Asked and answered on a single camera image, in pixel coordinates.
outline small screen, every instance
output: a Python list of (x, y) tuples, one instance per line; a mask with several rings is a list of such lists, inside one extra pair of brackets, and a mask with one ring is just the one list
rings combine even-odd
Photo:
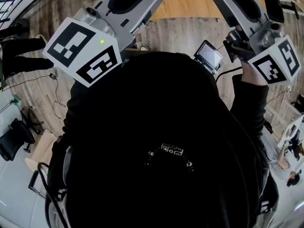
[(202, 47), (202, 49), (199, 51), (199, 55), (203, 57), (203, 59), (205, 59), (213, 68), (216, 68), (223, 58), (221, 54), (211, 48), (208, 44), (205, 44)]

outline desk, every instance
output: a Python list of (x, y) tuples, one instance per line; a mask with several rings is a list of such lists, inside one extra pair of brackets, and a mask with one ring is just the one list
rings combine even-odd
[(179, 17), (223, 18), (213, 0), (164, 0), (152, 19)]
[(282, 104), (284, 105), (284, 108), (282, 111), (277, 112), (275, 109), (273, 109), (270, 105), (266, 106), (266, 111), (270, 112), (274, 115), (274, 117), (284, 126), (284, 130), (282, 131), (280, 140), (278, 142), (279, 148), (282, 148), (285, 141), (291, 140), (295, 135), (298, 129), (300, 128), (300, 125), (303, 120), (303, 115), (295, 109), (288, 101), (283, 100)]

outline black arm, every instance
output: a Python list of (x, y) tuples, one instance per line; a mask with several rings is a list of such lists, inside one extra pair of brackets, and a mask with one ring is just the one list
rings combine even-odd
[(242, 75), (232, 77), (235, 99), (230, 112), (255, 142), (263, 129), (269, 87), (241, 82), (241, 78)]

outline wall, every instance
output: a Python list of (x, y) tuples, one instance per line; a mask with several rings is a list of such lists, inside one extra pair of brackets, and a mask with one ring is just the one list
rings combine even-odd
[[(0, 95), (0, 109), (12, 98), (10, 90)], [(14, 105), (0, 114), (0, 136), (21, 114)], [(44, 199), (28, 189), (32, 177), (31, 170), (24, 162), (28, 156), (22, 146), (14, 161), (4, 161), (0, 157), (0, 226), (3, 228), (47, 228), (44, 213)]]

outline hand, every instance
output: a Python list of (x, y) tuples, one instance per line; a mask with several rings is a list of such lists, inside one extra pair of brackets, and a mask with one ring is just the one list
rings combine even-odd
[(243, 76), (241, 81), (258, 86), (266, 86), (266, 80), (248, 63), (242, 62)]

